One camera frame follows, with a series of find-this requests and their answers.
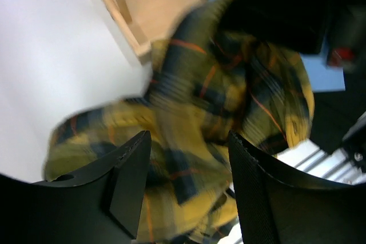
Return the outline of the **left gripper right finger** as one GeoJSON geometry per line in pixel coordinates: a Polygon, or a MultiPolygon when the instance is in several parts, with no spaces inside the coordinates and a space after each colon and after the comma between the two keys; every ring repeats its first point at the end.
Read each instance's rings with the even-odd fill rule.
{"type": "Polygon", "coordinates": [[[228,151],[245,243],[365,242],[365,184],[307,174],[233,132],[228,151]]]}

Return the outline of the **yellow black plaid shirt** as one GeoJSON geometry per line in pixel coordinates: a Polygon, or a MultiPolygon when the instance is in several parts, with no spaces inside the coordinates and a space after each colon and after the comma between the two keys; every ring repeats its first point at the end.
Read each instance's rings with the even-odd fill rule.
{"type": "Polygon", "coordinates": [[[237,219],[228,194],[230,131],[270,155],[311,131],[315,101],[299,53],[224,30],[233,1],[194,9],[171,38],[152,43],[143,96],[76,114],[51,134],[47,181],[150,132],[138,243],[217,243],[229,234],[237,219]]]}

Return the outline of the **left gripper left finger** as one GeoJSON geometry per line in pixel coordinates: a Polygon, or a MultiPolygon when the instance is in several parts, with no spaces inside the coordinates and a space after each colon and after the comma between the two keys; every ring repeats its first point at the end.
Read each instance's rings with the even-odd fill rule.
{"type": "Polygon", "coordinates": [[[151,149],[142,131],[52,182],[1,176],[2,243],[130,243],[136,239],[151,149]]]}

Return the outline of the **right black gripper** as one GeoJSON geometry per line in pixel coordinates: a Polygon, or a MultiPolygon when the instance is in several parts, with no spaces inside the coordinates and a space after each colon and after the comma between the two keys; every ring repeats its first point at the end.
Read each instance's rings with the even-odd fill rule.
{"type": "Polygon", "coordinates": [[[233,0],[220,28],[324,53],[329,66],[365,69],[365,0],[233,0]]]}

